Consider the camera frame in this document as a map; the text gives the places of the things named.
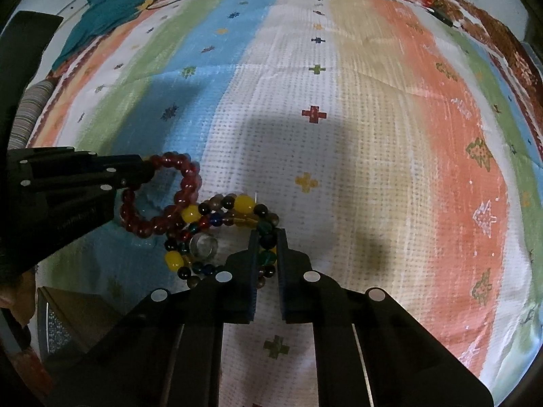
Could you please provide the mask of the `person's left hand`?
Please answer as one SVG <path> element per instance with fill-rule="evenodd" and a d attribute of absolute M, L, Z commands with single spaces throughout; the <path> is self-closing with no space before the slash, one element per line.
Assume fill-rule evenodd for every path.
<path fill-rule="evenodd" d="M 12 283 L 1 285 L 1 308 L 11 311 L 21 326 L 29 324 L 36 311 L 36 272 L 33 269 Z"/>

